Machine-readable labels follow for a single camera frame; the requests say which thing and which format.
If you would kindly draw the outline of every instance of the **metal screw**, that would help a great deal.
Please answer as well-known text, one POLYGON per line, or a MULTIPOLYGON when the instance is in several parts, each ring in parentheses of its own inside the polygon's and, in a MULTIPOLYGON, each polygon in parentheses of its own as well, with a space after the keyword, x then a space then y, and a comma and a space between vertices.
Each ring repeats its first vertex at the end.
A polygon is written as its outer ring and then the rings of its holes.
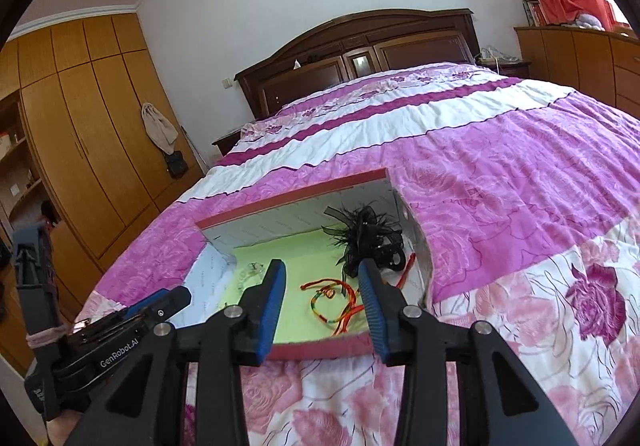
POLYGON ((402 314, 404 314, 407 318, 419 318, 422 316, 422 309, 417 305, 407 305, 404 309, 402 309, 402 314))
POLYGON ((225 316, 227 318, 239 318, 242 316, 242 307, 239 305, 230 305, 225 307, 225 316))
POLYGON ((154 334, 156 336, 167 336, 171 332, 171 324, 162 322, 154 327, 154 334))
POLYGON ((491 334, 494 328, 489 322, 479 321, 476 323, 475 329, 478 334, 491 334))

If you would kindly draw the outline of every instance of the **nightstand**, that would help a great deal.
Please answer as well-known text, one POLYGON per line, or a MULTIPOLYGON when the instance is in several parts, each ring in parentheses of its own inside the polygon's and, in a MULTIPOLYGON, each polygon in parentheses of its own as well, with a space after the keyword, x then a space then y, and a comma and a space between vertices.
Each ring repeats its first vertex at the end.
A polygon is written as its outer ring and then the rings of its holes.
MULTIPOLYGON (((495 71, 495 62, 493 63, 479 63, 481 67, 487 67, 492 71, 495 71)), ((500 64, 500 75, 501 76, 514 76, 516 78, 522 78, 524 80, 528 80, 530 78, 529 67, 531 62, 529 61, 519 61, 516 63, 502 63, 500 64)))
POLYGON ((236 143, 240 140, 240 130, 236 130, 231 134, 228 134, 225 137, 220 137, 220 139, 212 142, 211 144, 215 144, 220 153, 222 155, 226 155, 231 152, 231 149, 236 145, 236 143))

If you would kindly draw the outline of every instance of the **human hand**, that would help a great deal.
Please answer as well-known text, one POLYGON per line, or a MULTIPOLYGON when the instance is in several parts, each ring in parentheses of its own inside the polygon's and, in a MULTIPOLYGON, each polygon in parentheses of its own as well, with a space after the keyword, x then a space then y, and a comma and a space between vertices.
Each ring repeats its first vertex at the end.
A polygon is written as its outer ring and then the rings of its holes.
POLYGON ((53 446, 63 446, 82 417, 76 410, 63 410, 60 416, 47 421, 47 433, 53 446))

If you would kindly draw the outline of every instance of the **black feather hair accessory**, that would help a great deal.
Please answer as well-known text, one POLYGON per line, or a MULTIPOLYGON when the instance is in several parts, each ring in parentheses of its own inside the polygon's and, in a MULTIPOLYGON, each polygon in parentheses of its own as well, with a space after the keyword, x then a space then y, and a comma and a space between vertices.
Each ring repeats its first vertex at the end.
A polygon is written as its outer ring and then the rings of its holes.
POLYGON ((327 234, 335 237, 336 246, 345 246, 344 256, 338 260, 342 264, 342 279, 356 278, 358 266, 364 258, 373 258, 380 268, 402 271, 406 265, 402 230, 395 230, 386 215, 377 215, 371 206, 356 211, 336 210, 328 207, 324 211, 340 220, 346 228, 322 227, 327 234))

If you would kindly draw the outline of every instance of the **beige cloth bag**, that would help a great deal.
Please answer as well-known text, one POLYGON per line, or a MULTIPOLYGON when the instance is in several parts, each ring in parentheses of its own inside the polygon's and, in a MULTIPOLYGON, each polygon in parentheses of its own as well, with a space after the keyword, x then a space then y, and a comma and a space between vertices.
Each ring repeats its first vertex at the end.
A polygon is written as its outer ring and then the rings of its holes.
POLYGON ((174 142, 178 139, 178 131, 151 103, 142 105, 142 120, 149 139, 165 154, 174 152, 174 142))

